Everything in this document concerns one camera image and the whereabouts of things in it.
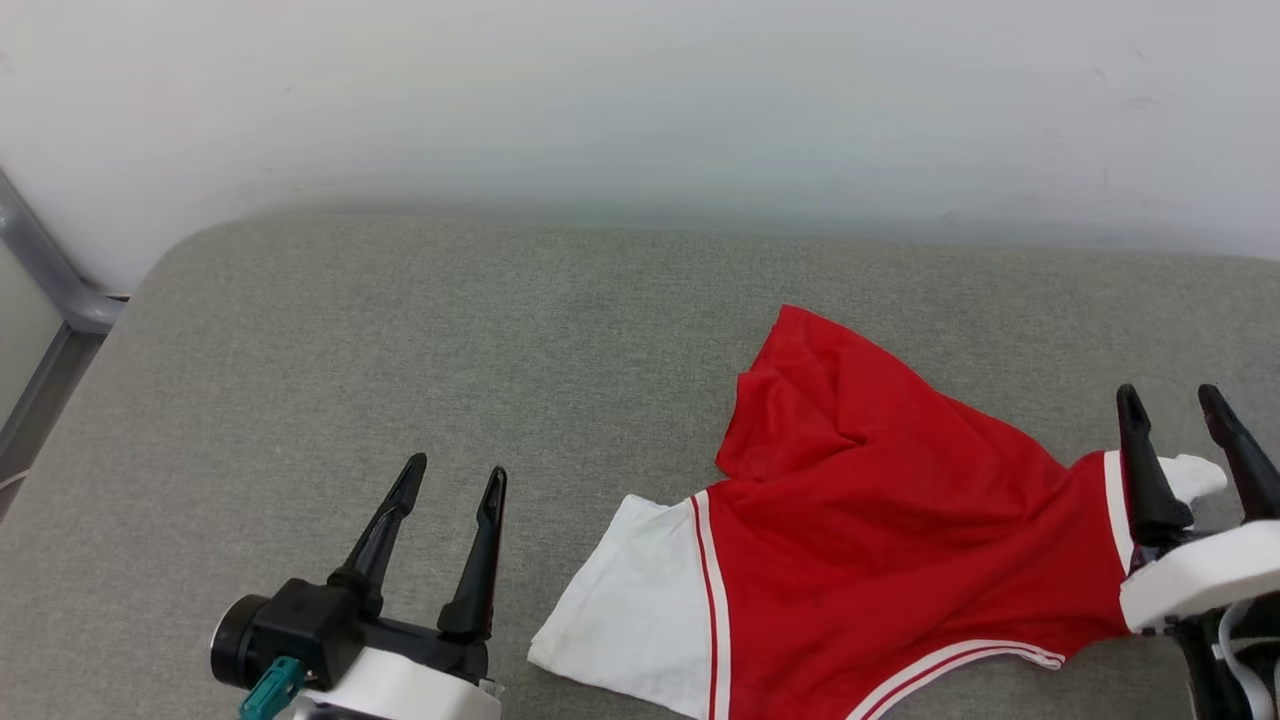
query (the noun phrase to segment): gray fabric surface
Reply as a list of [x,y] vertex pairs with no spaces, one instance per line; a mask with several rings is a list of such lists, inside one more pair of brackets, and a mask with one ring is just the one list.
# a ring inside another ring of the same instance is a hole
[[[502,462],[490,648],[506,717],[671,717],[525,651],[623,495],[673,502],[718,479],[735,374],[782,302],[1062,461],[1116,445],[1123,382],[1165,454],[1221,461],[1204,380],[1280,452],[1272,263],[407,218],[227,225],[150,274],[0,524],[0,717],[233,717],[243,693],[206,659],[223,610],[321,580],[416,450],[431,462],[385,615],[434,620]],[[1198,515],[1231,524],[1238,503]],[[1057,673],[979,662],[890,717],[1184,717],[1184,685],[1171,641],[1125,639]]]

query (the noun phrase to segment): gray metal bar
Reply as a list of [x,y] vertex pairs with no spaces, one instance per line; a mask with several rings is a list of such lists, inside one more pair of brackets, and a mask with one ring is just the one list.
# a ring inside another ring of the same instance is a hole
[[0,240],[4,240],[18,261],[27,268],[70,329],[106,334],[120,318],[124,302],[84,284],[3,172],[0,172]]
[[40,395],[40,389],[45,387],[45,383],[49,382],[49,377],[54,372],[54,365],[58,364],[58,356],[61,355],[70,337],[70,327],[63,323],[63,327],[58,328],[58,333],[54,334],[54,340],[49,343],[49,348],[45,350],[45,356],[40,359],[40,365],[36,365],[36,372],[31,374],[27,387],[18,397],[18,405],[14,406],[13,413],[9,414],[9,419],[4,421],[4,425],[0,425],[0,475],[3,475],[0,480],[13,473],[27,469],[24,462],[29,459],[24,457],[17,465],[10,461],[10,446],[14,438],[18,437],[18,429],[22,428],[23,420],[31,414],[32,407],[36,406],[36,397]]

